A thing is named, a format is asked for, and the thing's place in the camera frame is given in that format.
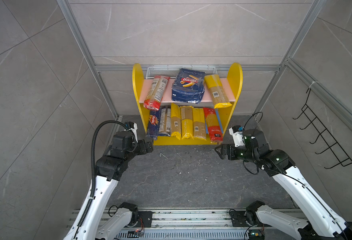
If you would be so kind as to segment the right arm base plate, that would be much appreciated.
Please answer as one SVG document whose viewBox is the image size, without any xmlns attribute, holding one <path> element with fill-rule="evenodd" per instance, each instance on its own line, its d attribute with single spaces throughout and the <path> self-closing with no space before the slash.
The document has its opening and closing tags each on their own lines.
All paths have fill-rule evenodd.
<svg viewBox="0 0 352 240">
<path fill-rule="evenodd" d="M 228 213 L 233 227 L 270 227 L 269 225 L 262 224 L 256 217 L 256 214 L 248 211 L 230 209 Z"/>
</svg>

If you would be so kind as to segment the yellow shelf unit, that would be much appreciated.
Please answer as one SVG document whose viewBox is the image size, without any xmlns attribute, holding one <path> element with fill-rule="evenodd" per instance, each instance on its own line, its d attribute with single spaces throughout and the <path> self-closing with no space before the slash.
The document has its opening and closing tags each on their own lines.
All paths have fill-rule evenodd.
<svg viewBox="0 0 352 240">
<path fill-rule="evenodd" d="M 143 127 L 147 130 L 148 119 L 149 119 L 149 110 L 143 106 L 144 100 L 147 96 L 149 88 L 153 79 L 146 79 L 145 74 L 148 67 L 215 67 L 215 66 L 205 66 L 205 65 L 153 65 L 153 66 L 141 66 L 140 64 L 134 64 L 132 70 L 132 85 L 133 92 L 135 95 L 135 100 L 138 106 L 140 117 L 143 123 Z M 226 131 L 229 127 L 231 117 L 235 111 L 236 104 L 238 103 L 239 97 L 241 95 L 242 86 L 243 86 L 243 70 L 242 66 L 239 63 L 233 63 L 229 68 L 227 68 L 228 74 L 227 77 L 221 78 L 222 85 L 224 90 L 232 104 L 231 107 L 221 108 L 216 110 L 217 117 L 221 123 L 221 129 L 223 135 L 226 134 Z M 171 86 L 175 78 L 171 78 L 168 82 L 164 94 L 162 105 L 170 105 L 173 101 L 171 100 Z M 158 137 L 154 141 L 155 146 L 180 146 L 180 145 L 214 145 L 210 140 L 210 137 L 207 136 L 207 140 L 193 140 L 193 139 L 184 139 L 178 140 L 175 137 Z"/>
</svg>

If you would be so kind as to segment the yellow top spaghetti bag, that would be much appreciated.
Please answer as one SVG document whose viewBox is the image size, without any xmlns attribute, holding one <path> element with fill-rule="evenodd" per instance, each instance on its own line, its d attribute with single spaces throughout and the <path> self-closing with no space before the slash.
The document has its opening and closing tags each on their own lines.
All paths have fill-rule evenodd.
<svg viewBox="0 0 352 240">
<path fill-rule="evenodd" d="M 205 141 L 207 139 L 207 134 L 204 109 L 193 108 L 193 127 L 194 138 Z"/>
<path fill-rule="evenodd" d="M 207 75 L 204 80 L 211 94 L 215 109 L 232 106 L 218 75 Z"/>
</svg>

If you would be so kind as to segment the red spaghetti bag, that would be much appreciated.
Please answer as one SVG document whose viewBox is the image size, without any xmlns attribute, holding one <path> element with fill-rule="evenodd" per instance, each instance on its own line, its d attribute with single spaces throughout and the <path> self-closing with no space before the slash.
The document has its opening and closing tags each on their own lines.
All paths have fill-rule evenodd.
<svg viewBox="0 0 352 240">
<path fill-rule="evenodd" d="M 219 120 L 216 114 L 216 111 L 211 108 L 203 108 L 206 125 L 210 140 L 212 143 L 222 143 L 223 142 L 223 133 L 219 124 Z"/>
<path fill-rule="evenodd" d="M 151 111 L 159 111 L 165 88 L 170 80 L 168 76 L 155 76 L 149 88 L 143 106 Z"/>
</svg>

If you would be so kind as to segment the clear spaghetti bag white label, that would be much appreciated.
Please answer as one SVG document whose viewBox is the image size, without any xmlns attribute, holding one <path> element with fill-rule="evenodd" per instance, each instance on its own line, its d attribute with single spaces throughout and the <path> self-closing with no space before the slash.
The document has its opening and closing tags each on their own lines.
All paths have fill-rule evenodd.
<svg viewBox="0 0 352 240">
<path fill-rule="evenodd" d="M 158 136 L 170 137 L 170 134 L 170 106 L 164 106 L 161 108 L 160 112 Z"/>
</svg>

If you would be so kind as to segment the yellow Pastatime spaghetti bag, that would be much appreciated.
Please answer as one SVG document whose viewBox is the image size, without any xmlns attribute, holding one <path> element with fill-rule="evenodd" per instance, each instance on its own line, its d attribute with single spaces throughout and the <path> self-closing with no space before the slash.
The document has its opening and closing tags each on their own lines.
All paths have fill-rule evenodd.
<svg viewBox="0 0 352 240">
<path fill-rule="evenodd" d="M 193 107 L 181 107 L 182 140 L 193 138 Z"/>
</svg>

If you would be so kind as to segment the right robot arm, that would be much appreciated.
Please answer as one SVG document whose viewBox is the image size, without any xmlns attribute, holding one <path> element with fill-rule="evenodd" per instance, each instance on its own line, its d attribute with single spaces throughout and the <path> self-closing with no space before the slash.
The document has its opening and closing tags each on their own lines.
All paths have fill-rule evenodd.
<svg viewBox="0 0 352 240">
<path fill-rule="evenodd" d="M 332 210 L 287 153 L 270 149 L 262 131 L 234 126 L 230 135 L 233 144 L 221 144 L 215 148 L 219 157 L 255 164 L 256 172 L 265 171 L 273 178 L 306 216 L 301 220 L 255 201 L 246 208 L 247 225 L 268 225 L 296 240 L 352 240 L 352 222 L 345 221 Z"/>
</svg>

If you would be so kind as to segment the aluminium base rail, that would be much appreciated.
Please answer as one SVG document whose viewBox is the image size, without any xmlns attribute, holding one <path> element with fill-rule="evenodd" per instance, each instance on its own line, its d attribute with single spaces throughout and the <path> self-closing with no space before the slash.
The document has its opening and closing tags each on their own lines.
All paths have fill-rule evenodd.
<svg viewBox="0 0 352 240">
<path fill-rule="evenodd" d="M 258 220 L 297 240 L 302 239 L 301 230 L 311 231 L 314 226 L 310 218 L 298 219 L 278 210 L 274 210 L 262 202 L 255 202 L 244 211 L 256 214 Z M 150 228 L 199 228 L 224 227 L 232 225 L 229 210 L 159 210 L 153 214 Z"/>
</svg>

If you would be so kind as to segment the blue Barilla spaghetti box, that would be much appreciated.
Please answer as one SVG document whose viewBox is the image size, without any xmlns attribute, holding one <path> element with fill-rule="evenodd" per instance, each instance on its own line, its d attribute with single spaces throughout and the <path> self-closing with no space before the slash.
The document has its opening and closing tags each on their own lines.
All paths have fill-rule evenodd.
<svg viewBox="0 0 352 240">
<path fill-rule="evenodd" d="M 160 110 L 159 111 L 151 110 L 149 112 L 149 119 L 148 119 L 146 136 L 149 138 L 153 138 L 155 141 L 158 138 L 160 115 L 161 115 Z"/>
</svg>

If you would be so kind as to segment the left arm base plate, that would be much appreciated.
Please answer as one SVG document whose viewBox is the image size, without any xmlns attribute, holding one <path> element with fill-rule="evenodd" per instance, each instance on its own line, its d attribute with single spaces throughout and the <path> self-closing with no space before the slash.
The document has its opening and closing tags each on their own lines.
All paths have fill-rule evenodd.
<svg viewBox="0 0 352 240">
<path fill-rule="evenodd" d="M 133 212 L 131 220 L 126 225 L 128 228 L 150 228 L 153 220 L 154 212 L 151 211 L 138 211 Z"/>
</svg>

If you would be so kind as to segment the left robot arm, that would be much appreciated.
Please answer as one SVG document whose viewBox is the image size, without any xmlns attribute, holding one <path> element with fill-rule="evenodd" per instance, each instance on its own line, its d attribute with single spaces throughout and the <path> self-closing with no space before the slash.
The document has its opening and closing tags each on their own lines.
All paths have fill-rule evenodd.
<svg viewBox="0 0 352 240">
<path fill-rule="evenodd" d="M 95 159 L 98 133 L 107 124 L 124 128 L 112 137 L 103 156 Z M 153 151 L 153 142 L 137 138 L 137 124 L 107 120 L 96 128 L 91 143 L 91 184 L 79 214 L 65 236 L 66 240 L 112 240 L 125 227 L 134 227 L 139 221 L 138 207 L 122 203 L 103 225 L 100 224 L 107 202 L 118 185 L 128 163 L 136 156 Z"/>
</svg>

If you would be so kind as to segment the blue Barilla rigatoni box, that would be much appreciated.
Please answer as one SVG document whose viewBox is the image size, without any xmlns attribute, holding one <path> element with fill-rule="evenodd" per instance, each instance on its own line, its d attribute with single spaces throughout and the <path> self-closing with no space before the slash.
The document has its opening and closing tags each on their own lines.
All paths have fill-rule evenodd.
<svg viewBox="0 0 352 240">
<path fill-rule="evenodd" d="M 172 101 L 199 104 L 205 94 L 205 75 L 205 72 L 180 69 L 172 84 Z"/>
</svg>

